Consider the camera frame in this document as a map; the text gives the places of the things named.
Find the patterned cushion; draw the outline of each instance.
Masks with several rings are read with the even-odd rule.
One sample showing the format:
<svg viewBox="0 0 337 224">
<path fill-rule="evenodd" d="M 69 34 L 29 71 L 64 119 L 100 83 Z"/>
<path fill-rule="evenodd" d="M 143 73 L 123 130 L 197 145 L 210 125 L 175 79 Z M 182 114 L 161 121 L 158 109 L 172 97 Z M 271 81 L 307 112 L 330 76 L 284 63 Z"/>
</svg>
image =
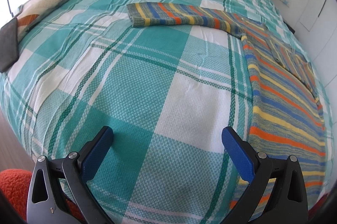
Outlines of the patterned cushion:
<svg viewBox="0 0 337 224">
<path fill-rule="evenodd" d="M 29 0 L 21 5 L 21 13 L 17 16 L 17 41 L 20 42 L 38 22 L 67 1 Z"/>
</svg>

